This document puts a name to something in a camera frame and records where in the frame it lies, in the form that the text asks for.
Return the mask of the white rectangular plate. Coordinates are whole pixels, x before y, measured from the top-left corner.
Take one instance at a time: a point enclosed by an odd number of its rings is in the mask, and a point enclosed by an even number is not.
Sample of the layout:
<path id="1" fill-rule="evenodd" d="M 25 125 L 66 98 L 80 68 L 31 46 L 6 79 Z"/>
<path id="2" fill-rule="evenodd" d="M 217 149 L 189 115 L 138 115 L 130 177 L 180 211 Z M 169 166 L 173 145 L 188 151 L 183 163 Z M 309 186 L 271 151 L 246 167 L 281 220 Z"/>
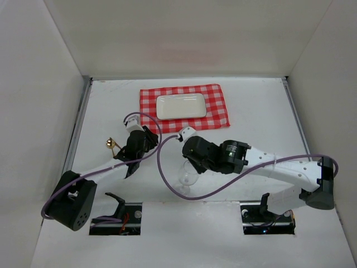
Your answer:
<path id="1" fill-rule="evenodd" d="M 202 118 L 207 114 L 201 93 L 161 95 L 156 98 L 156 116 L 160 120 Z"/>

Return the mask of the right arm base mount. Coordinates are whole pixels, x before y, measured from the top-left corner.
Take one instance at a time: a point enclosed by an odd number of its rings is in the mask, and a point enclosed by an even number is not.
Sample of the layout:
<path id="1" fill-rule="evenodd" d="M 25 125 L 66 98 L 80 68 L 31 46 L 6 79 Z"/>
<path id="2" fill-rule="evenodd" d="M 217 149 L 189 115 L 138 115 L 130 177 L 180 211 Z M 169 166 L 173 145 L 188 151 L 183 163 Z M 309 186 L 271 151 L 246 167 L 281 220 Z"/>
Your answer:
<path id="1" fill-rule="evenodd" d="M 268 211 L 269 194 L 261 200 L 240 203 L 243 233 L 245 235 L 294 235 L 295 216 L 291 210 L 283 214 Z"/>

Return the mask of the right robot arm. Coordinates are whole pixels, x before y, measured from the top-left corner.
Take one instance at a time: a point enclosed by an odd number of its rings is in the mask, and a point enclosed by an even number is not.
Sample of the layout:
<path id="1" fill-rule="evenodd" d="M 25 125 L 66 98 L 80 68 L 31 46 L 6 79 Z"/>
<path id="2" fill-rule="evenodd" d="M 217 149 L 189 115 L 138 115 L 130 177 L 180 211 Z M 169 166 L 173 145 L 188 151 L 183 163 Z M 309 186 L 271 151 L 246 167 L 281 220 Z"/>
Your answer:
<path id="1" fill-rule="evenodd" d="M 227 140 L 216 145 L 200 136 L 185 140 L 182 154 L 199 174 L 207 170 L 250 173 L 289 183 L 291 187 L 285 190 L 262 195 L 261 214 L 279 215 L 305 205 L 320 210 L 334 208 L 334 162 L 328 156 L 318 161 L 283 160 L 247 143 Z"/>

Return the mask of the red white checkered cloth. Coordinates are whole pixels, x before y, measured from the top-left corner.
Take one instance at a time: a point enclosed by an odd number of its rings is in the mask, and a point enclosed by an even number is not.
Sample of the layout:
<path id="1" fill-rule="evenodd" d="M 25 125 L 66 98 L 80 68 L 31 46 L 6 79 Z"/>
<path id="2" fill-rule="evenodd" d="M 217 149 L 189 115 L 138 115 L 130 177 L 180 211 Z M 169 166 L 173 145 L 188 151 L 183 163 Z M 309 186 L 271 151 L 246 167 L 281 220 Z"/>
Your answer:
<path id="1" fill-rule="evenodd" d="M 206 116 L 187 119 L 158 119 L 156 99 L 162 95 L 200 93 L 205 99 Z M 141 89 L 139 93 L 140 111 L 154 117 L 163 133 L 174 133 L 189 125 L 196 130 L 213 130 L 229 127 L 228 110 L 219 84 L 191 85 Z"/>

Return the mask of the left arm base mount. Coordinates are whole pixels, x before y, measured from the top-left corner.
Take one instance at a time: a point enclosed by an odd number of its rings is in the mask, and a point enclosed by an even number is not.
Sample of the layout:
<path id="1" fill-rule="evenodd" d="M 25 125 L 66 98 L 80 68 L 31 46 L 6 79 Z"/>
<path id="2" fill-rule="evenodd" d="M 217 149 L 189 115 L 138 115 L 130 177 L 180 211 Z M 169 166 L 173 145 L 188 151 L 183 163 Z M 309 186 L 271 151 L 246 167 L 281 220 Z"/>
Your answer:
<path id="1" fill-rule="evenodd" d="M 90 236 L 139 236 L 141 234 L 142 203 L 127 203 L 123 198 L 107 192 L 118 204 L 111 215 L 91 220 Z"/>

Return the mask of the clear wine glass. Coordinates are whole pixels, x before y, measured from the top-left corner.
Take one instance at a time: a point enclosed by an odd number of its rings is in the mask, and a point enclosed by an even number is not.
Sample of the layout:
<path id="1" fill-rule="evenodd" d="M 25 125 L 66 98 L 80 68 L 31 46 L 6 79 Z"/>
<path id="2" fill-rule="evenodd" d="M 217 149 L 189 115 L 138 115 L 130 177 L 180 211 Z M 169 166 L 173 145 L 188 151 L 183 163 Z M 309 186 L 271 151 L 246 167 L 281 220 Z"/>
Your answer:
<path id="1" fill-rule="evenodd" d="M 190 193 L 190 187 L 198 181 L 198 178 L 198 172 L 189 160 L 186 160 L 178 170 L 177 181 L 174 184 L 174 189 L 178 193 L 188 196 Z"/>

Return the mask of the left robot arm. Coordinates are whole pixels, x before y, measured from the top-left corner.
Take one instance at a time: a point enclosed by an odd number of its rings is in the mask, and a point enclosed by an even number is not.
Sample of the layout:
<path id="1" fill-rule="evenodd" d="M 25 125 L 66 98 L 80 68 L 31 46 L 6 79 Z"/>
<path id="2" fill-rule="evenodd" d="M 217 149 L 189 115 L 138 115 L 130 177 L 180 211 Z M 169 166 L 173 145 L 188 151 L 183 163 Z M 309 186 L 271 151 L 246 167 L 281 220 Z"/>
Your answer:
<path id="1" fill-rule="evenodd" d="M 106 188 L 133 175 L 142 160 L 152 156 L 162 141 L 162 132 L 143 126 L 130 132 L 127 144 L 107 163 L 86 174 L 64 172 L 41 210 L 43 219 L 54 220 L 72 231 L 87 222 L 98 188 Z"/>

